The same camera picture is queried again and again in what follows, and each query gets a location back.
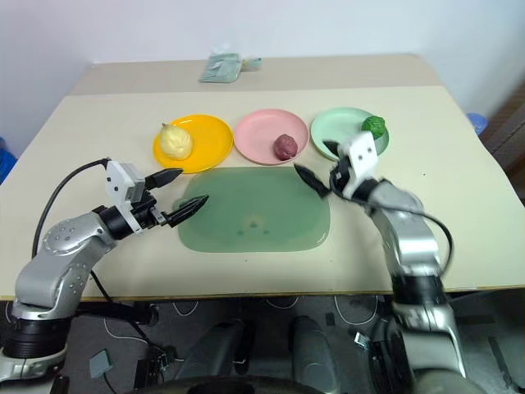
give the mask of green mat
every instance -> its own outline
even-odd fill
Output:
[[[289,252],[319,246],[330,207],[292,167],[217,168],[197,175],[182,200],[209,195],[181,223],[180,239],[200,252]]]

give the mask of white wall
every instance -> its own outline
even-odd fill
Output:
[[[525,77],[524,20],[523,0],[0,0],[0,135],[20,154],[91,62],[205,58],[223,43],[418,53],[465,111],[490,116]]]

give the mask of yellow plate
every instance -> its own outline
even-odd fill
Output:
[[[194,148],[188,158],[175,160],[168,158],[160,146],[160,133],[153,142],[153,155],[161,166],[182,168],[186,174],[201,172],[215,167],[230,154],[233,135],[230,127],[221,119],[209,115],[189,115],[171,122],[189,132]]]

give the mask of white cable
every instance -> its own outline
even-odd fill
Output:
[[[5,310],[5,313],[6,313],[6,320],[9,324],[11,324],[11,318],[9,318],[9,313],[7,312],[7,309],[9,308],[9,303],[6,302],[6,308],[4,309]]]
[[[139,338],[139,337],[125,337],[125,336],[119,336],[119,335],[113,334],[111,331],[109,331],[109,328],[107,327],[107,321],[106,321],[105,318],[104,318],[104,328],[106,328],[106,332],[111,338],[115,338],[115,339],[132,339],[134,341],[140,341],[140,342],[144,343],[145,345],[148,344],[144,339]],[[158,346],[155,346],[155,347],[158,348],[162,352],[164,351],[163,349],[161,349]],[[178,362],[182,363],[182,362],[184,362],[184,359],[175,359],[175,361],[178,361]]]
[[[195,301],[195,306],[191,309],[191,311],[183,314],[182,312],[179,311],[179,309],[177,308],[177,305],[175,305],[175,302],[172,302],[171,304],[173,305],[173,309],[177,312],[177,314],[183,318],[187,318],[188,316],[190,316],[199,306],[199,302]]]
[[[295,301],[291,303],[291,305],[288,305],[288,306],[279,306],[279,305],[275,305],[273,304],[268,298],[266,298],[266,303],[270,306],[273,306],[274,308],[277,308],[277,309],[290,309],[290,308],[293,308],[295,307],[295,304],[297,304],[297,302],[299,301],[299,296],[297,295],[295,297]]]
[[[109,331],[109,328],[107,328],[106,318],[104,318],[104,328],[106,328],[107,334],[110,337],[112,337],[112,338],[115,338],[115,339],[132,339],[134,341],[140,341],[142,343],[145,343],[146,345],[148,344],[144,339],[139,338],[139,337],[124,337],[124,336],[118,336],[118,335],[113,334],[111,331]]]
[[[376,295],[376,306],[374,307],[374,312],[372,313],[372,316],[370,316],[366,320],[363,320],[362,322],[353,323],[353,322],[349,322],[343,317],[343,314],[341,313],[341,310],[339,309],[339,304],[337,304],[337,295],[334,295],[334,302],[336,303],[336,310],[337,310],[337,313],[339,314],[339,317],[342,318],[345,323],[351,324],[353,326],[361,326],[363,324],[370,323],[376,317],[377,304],[379,303],[377,299],[377,295]]]

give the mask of white table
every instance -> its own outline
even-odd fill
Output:
[[[231,85],[197,82],[204,62],[94,66],[59,104],[0,187],[0,298],[14,294],[30,259],[34,227],[49,195],[72,169],[110,156],[143,174],[162,121],[191,113],[232,128],[261,108],[283,108],[308,124],[333,107],[358,107],[386,119],[390,144],[378,177],[411,190],[452,231],[456,254],[449,290],[525,284],[525,209],[503,171],[431,68],[411,55],[265,59],[261,71]],[[333,162],[309,145],[297,158],[327,177]],[[249,167],[235,148],[220,167]],[[155,190],[168,210],[191,175]],[[76,177],[60,194],[44,230],[100,204],[102,168]],[[112,296],[130,299],[285,293],[387,292],[381,238],[363,210],[330,197],[331,229],[313,250],[207,254],[185,248],[177,230],[130,236],[95,266]],[[436,236],[446,251],[444,237]],[[92,281],[84,298],[99,297]]]

